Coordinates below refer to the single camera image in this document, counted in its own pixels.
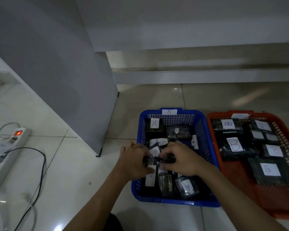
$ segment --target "human hand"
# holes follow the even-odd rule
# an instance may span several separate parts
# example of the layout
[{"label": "human hand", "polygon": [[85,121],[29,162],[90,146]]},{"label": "human hand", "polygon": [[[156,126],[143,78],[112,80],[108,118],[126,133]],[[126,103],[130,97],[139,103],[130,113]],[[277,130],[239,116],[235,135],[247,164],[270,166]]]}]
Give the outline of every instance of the human hand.
[{"label": "human hand", "polygon": [[113,171],[121,174],[127,181],[137,180],[154,173],[154,169],[145,167],[142,163],[145,155],[150,155],[147,147],[128,140],[126,147],[122,146],[120,149],[120,157]]},{"label": "human hand", "polygon": [[184,176],[197,175],[201,177],[204,171],[214,167],[179,141],[170,142],[168,146],[162,150],[159,157],[166,159],[170,153],[174,154],[176,162],[161,164],[161,167],[165,170],[177,172]]}]

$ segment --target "gray wall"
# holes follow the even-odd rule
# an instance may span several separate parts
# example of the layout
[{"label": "gray wall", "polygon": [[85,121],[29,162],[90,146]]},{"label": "gray wall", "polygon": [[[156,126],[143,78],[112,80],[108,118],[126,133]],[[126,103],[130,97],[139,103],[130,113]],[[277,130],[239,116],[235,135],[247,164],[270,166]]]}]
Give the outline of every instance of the gray wall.
[{"label": "gray wall", "polygon": [[76,0],[96,51],[289,42],[289,0]]},{"label": "gray wall", "polygon": [[0,57],[99,153],[118,91],[74,0],[0,0]]}]

